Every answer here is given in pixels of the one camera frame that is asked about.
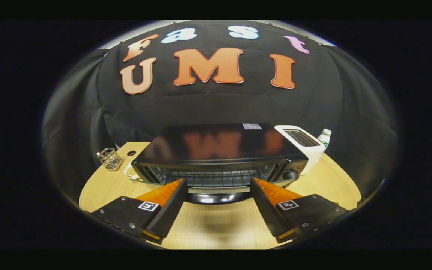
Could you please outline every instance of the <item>letter m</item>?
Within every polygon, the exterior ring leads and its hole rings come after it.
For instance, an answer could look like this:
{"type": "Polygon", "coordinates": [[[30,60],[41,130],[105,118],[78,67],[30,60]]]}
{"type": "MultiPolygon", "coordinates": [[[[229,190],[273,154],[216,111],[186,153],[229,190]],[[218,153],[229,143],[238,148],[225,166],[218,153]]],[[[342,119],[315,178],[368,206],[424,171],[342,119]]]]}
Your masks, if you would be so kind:
{"type": "Polygon", "coordinates": [[[213,80],[221,84],[239,84],[245,79],[240,75],[239,56],[243,53],[239,48],[220,48],[211,58],[206,59],[198,50],[184,49],[174,53],[179,58],[177,86],[193,84],[196,78],[191,76],[191,69],[203,82],[207,82],[214,70],[217,74],[213,80]]]}

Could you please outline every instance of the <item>bottle cap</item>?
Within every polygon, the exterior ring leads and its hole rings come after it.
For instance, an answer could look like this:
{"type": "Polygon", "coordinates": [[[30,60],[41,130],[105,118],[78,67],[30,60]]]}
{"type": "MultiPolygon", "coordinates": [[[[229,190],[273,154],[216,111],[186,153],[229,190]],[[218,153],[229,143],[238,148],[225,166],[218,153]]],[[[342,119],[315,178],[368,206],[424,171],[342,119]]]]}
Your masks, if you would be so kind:
{"type": "Polygon", "coordinates": [[[324,134],[324,135],[328,135],[328,136],[331,136],[331,130],[329,130],[329,129],[323,129],[322,130],[322,133],[324,134]]]}

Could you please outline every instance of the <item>label sticker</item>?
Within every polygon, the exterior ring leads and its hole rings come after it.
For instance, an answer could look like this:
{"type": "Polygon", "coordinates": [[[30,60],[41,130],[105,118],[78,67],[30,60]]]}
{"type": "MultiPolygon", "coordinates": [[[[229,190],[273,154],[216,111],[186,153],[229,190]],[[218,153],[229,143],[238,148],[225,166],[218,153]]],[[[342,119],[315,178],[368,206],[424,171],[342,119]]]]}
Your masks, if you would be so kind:
{"type": "Polygon", "coordinates": [[[146,210],[149,212],[153,212],[156,207],[158,207],[157,203],[144,202],[138,206],[139,209],[146,210]]]}
{"type": "Polygon", "coordinates": [[[280,203],[278,203],[278,205],[285,211],[299,207],[299,205],[297,203],[295,203],[293,200],[286,201],[286,202],[280,202],[280,203]]]}
{"type": "Polygon", "coordinates": [[[258,124],[243,124],[244,129],[261,129],[258,124]]]}

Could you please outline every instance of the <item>wire pen holder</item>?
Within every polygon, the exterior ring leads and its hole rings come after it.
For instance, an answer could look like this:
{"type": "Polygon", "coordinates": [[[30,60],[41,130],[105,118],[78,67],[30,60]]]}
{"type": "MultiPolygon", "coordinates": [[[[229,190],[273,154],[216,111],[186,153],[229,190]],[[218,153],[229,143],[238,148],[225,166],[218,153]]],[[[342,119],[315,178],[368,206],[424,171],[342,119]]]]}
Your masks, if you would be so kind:
{"type": "Polygon", "coordinates": [[[114,148],[105,148],[96,153],[96,156],[108,171],[117,171],[122,164],[121,157],[114,148]]]}

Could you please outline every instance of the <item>blue letter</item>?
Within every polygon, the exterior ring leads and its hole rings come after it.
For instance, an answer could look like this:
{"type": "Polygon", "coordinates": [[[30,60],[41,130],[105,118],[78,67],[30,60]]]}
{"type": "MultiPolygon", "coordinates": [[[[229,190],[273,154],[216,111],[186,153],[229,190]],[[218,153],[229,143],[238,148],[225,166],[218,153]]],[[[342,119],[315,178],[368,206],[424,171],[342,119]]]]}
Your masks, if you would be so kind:
{"type": "Polygon", "coordinates": [[[167,34],[161,43],[168,44],[175,41],[187,41],[188,39],[192,39],[197,36],[197,34],[194,34],[195,31],[196,29],[194,28],[185,28],[173,31],[167,34]]]}
{"type": "Polygon", "coordinates": [[[230,36],[233,38],[246,38],[246,39],[257,39],[259,35],[257,34],[257,29],[249,26],[232,25],[228,27],[230,36]]]}

